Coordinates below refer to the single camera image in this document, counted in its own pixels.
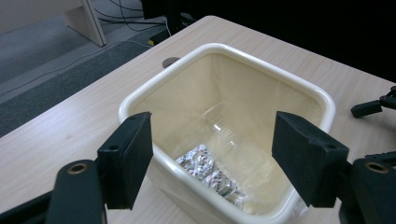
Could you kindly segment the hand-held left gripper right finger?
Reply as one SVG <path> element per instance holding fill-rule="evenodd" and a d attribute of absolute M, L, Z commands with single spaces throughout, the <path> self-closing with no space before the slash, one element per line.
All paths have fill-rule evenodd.
<path fill-rule="evenodd" d="M 307 119 L 277 111 L 272 156 L 307 206 L 333 207 L 349 149 Z"/>

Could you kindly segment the black stand with striped base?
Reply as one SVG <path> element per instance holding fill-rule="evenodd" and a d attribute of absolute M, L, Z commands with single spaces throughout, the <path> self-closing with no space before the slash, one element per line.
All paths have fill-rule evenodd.
<path fill-rule="evenodd" d="M 195 19 L 182 9 L 182 0 L 141 0 L 145 20 L 162 17 L 165 21 L 163 31 L 153 35 L 148 43 L 156 46 L 168 37 L 195 22 Z"/>

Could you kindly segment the silver blister pack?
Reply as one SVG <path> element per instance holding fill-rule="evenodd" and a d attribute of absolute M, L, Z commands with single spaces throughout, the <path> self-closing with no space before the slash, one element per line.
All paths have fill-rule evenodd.
<path fill-rule="evenodd" d="M 213 158 L 206 145 L 201 144 L 191 149 L 177 158 L 176 163 L 224 200 L 238 209 L 243 208 L 246 194 L 239 188 L 236 180 Z"/>

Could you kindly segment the white furniture leg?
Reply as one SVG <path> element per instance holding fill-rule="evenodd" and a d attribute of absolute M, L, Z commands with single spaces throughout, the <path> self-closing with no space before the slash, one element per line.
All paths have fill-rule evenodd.
<path fill-rule="evenodd" d="M 100 47 L 106 44 L 92 0 L 0 0 L 0 34 L 58 15 L 91 42 Z"/>

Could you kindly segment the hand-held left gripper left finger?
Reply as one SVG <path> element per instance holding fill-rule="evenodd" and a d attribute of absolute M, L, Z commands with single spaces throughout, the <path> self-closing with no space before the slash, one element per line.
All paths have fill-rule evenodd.
<path fill-rule="evenodd" d="M 133 209 L 153 156 L 151 113 L 130 116 L 97 150 L 108 209 Z"/>

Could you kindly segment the black curtain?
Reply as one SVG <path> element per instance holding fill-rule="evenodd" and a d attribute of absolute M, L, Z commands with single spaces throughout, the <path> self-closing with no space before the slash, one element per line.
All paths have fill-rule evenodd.
<path fill-rule="evenodd" d="M 185 0 L 213 15 L 396 83 L 396 0 Z"/>

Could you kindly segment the cream plastic trash bin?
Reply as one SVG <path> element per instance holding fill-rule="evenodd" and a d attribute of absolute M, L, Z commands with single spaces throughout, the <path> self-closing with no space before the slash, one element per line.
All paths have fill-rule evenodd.
<path fill-rule="evenodd" d="M 148 178 L 197 223 L 292 224 L 306 208 L 277 163 L 281 176 L 272 183 L 260 189 L 238 185 L 246 194 L 242 209 L 176 163 L 201 144 L 209 149 L 199 118 L 222 102 L 244 109 L 269 131 L 272 159 L 277 111 L 301 116 L 323 131 L 330 130 L 335 114 L 332 98 L 314 84 L 232 47 L 205 44 L 127 96 L 119 119 L 151 113 L 154 156 Z"/>

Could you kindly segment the clear plastic cup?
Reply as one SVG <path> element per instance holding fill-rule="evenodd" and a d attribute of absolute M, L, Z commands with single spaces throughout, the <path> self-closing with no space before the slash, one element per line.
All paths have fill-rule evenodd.
<path fill-rule="evenodd" d="M 260 189 L 281 176 L 269 152 L 272 135 L 244 109 L 217 103 L 199 121 L 212 155 L 241 188 Z"/>

